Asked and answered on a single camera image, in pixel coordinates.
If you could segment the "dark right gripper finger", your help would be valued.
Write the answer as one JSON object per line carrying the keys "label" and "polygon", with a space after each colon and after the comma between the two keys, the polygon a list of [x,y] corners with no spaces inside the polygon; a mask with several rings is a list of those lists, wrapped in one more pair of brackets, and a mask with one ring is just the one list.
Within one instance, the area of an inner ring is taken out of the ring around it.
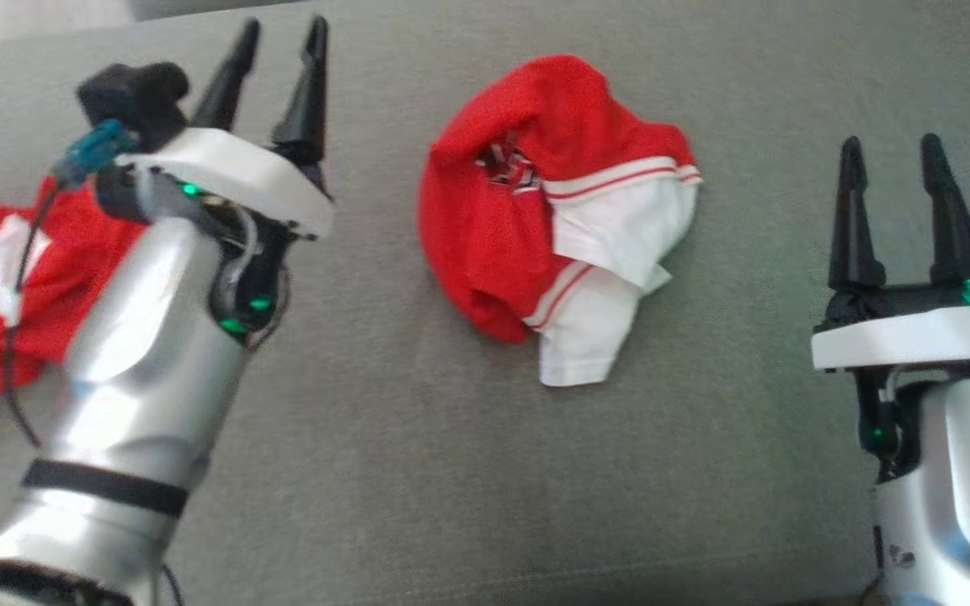
{"label": "dark right gripper finger", "polygon": [[947,287],[970,279],[970,212],[958,187],[941,138],[920,141],[921,179],[931,200],[933,262],[929,284]]}
{"label": "dark right gripper finger", "polygon": [[834,205],[828,287],[834,291],[874,289],[886,284],[884,265],[874,253],[867,222],[867,175],[860,139],[840,146],[838,194]]}

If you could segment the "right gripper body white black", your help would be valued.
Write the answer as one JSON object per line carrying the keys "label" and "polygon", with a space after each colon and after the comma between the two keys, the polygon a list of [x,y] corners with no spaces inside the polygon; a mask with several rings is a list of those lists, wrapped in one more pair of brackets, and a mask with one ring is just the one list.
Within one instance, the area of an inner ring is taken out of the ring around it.
{"label": "right gripper body white black", "polygon": [[833,296],[812,338],[813,367],[848,372],[859,404],[858,438],[878,479],[919,467],[920,400],[932,382],[900,385],[906,372],[939,369],[970,379],[970,279]]}

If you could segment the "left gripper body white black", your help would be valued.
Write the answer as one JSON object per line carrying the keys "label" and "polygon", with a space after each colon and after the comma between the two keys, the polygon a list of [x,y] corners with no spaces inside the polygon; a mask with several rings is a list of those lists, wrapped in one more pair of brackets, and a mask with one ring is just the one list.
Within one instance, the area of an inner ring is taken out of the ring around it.
{"label": "left gripper body white black", "polygon": [[293,242],[327,237],[333,227],[318,166],[296,166],[216,128],[186,128],[157,151],[119,155],[97,173],[96,199],[110,217],[149,225],[184,219],[213,239],[207,304],[244,342],[265,341],[284,318]]}

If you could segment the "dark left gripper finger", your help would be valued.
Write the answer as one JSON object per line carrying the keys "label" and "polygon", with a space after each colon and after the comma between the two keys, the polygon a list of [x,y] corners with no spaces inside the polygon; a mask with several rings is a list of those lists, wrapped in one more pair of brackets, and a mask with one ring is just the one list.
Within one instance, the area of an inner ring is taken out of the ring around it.
{"label": "dark left gripper finger", "polygon": [[247,19],[226,58],[200,97],[191,127],[232,131],[246,77],[253,71],[259,43],[259,21]]}
{"label": "dark left gripper finger", "polygon": [[313,16],[301,71],[284,114],[272,130],[274,149],[297,166],[318,164],[326,155],[328,108],[328,21]]}

